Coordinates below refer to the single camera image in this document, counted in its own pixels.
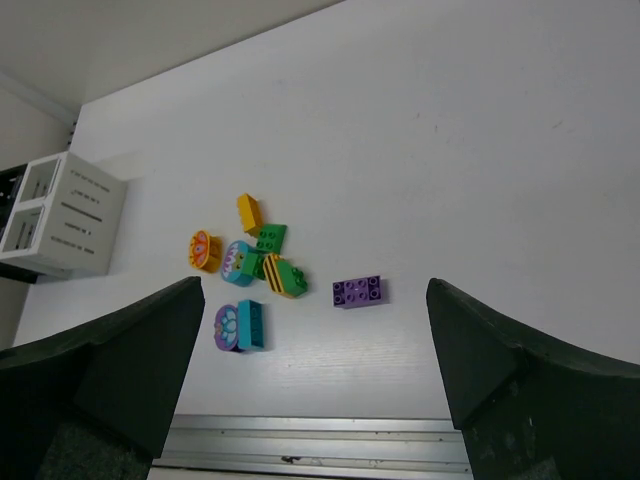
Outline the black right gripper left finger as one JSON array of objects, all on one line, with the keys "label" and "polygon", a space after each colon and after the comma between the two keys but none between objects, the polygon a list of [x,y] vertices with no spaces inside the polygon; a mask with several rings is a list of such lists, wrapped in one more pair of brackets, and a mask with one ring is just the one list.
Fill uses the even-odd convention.
[{"label": "black right gripper left finger", "polygon": [[145,479],[162,454],[205,298],[187,277],[1,353],[4,479]]}]

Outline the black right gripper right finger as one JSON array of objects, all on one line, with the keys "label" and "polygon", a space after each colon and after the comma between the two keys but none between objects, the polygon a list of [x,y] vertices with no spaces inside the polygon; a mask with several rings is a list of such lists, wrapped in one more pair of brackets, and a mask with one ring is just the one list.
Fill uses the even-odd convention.
[{"label": "black right gripper right finger", "polygon": [[636,479],[639,367],[501,314],[433,278],[432,338],[476,479]]}]

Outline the purple round lotus lego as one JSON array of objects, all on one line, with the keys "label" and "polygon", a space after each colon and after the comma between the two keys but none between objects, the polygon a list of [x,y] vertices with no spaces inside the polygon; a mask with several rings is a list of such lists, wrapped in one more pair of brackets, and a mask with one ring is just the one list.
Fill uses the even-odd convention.
[{"label": "purple round lotus lego", "polygon": [[225,304],[216,312],[214,341],[222,351],[244,352],[244,349],[239,346],[238,309],[235,305]]}]

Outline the teal rectangular lego brick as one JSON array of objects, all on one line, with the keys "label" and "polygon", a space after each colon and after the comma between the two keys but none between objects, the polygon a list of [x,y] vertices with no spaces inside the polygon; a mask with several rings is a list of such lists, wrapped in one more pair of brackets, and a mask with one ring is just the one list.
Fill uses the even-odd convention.
[{"label": "teal rectangular lego brick", "polygon": [[264,306],[254,300],[242,300],[237,306],[237,347],[243,351],[267,348]]}]

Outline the teal round flower lego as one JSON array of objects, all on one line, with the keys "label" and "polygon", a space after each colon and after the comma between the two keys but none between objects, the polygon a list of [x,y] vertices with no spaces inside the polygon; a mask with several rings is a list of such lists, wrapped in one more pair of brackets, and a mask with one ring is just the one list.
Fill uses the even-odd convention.
[{"label": "teal round flower lego", "polygon": [[255,279],[257,261],[258,254],[248,243],[242,240],[232,242],[222,263],[222,279],[239,287],[249,286]]}]

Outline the green number three lego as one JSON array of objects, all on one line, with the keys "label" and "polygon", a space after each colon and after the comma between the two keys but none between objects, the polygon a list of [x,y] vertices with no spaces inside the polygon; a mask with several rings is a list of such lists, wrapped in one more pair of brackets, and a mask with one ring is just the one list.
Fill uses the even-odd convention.
[{"label": "green number three lego", "polygon": [[251,278],[265,280],[264,273],[265,256],[261,253],[249,252],[245,255],[241,272]]}]

